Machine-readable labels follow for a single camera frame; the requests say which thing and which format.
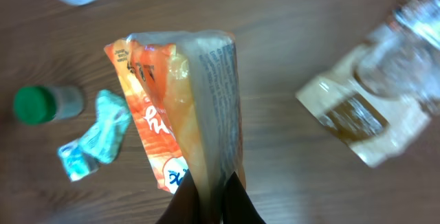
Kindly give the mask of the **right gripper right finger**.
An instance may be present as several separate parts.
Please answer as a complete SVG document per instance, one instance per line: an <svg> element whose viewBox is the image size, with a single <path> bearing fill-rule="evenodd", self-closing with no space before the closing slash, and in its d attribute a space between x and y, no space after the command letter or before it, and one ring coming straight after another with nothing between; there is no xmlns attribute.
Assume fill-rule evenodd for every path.
<svg viewBox="0 0 440 224"><path fill-rule="evenodd" d="M224 224L265 224L235 172L225 185L221 210Z"/></svg>

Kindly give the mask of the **beige plastic pouch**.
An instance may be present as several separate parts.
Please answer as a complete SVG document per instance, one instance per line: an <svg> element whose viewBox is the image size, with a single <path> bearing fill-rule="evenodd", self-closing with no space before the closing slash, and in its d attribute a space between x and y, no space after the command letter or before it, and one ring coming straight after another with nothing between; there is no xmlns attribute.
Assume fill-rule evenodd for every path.
<svg viewBox="0 0 440 224"><path fill-rule="evenodd" d="M366 165L402 154L439 114L439 0L403 0L296 97Z"/></svg>

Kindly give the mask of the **small teal tissue pack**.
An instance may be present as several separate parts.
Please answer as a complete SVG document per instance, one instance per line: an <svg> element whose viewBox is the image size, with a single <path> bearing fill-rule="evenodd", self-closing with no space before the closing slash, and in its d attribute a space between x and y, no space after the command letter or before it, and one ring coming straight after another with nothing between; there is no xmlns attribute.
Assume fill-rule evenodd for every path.
<svg viewBox="0 0 440 224"><path fill-rule="evenodd" d="M96 160L83 152L77 139L59 147L57 155L70 181L79 181L98 170Z"/></svg>

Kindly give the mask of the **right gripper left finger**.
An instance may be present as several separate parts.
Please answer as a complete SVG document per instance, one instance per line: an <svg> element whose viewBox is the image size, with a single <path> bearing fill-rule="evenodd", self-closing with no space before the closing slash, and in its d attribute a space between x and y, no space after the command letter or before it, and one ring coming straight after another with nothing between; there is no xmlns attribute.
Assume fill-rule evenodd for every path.
<svg viewBox="0 0 440 224"><path fill-rule="evenodd" d="M199 224L199 196L188 171L157 224Z"/></svg>

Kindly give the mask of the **small orange snack packet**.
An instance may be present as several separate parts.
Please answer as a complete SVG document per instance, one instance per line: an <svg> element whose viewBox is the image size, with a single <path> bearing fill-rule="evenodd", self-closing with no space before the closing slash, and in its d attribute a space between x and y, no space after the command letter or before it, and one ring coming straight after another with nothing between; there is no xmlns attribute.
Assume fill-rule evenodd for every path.
<svg viewBox="0 0 440 224"><path fill-rule="evenodd" d="M151 131L177 142L208 220L241 172L243 135L235 38L229 32L144 32L105 47L126 100L145 100Z"/></svg>

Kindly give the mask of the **teal snack packet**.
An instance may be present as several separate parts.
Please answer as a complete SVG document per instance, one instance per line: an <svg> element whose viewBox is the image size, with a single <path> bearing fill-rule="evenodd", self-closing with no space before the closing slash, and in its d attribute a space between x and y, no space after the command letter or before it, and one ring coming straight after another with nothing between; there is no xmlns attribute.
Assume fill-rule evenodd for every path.
<svg viewBox="0 0 440 224"><path fill-rule="evenodd" d="M96 122L80 138L82 150L100 163L110 164L118 156L132 117L124 98L101 90L96 96Z"/></svg>

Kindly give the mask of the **green lid clear jar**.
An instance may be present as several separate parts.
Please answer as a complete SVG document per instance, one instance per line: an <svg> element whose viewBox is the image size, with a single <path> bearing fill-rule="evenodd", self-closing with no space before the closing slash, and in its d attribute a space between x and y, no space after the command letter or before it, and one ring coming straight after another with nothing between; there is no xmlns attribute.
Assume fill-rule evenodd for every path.
<svg viewBox="0 0 440 224"><path fill-rule="evenodd" d="M29 125L76 117L84 107L84 96L75 86L22 87L15 94L13 102L15 116Z"/></svg>

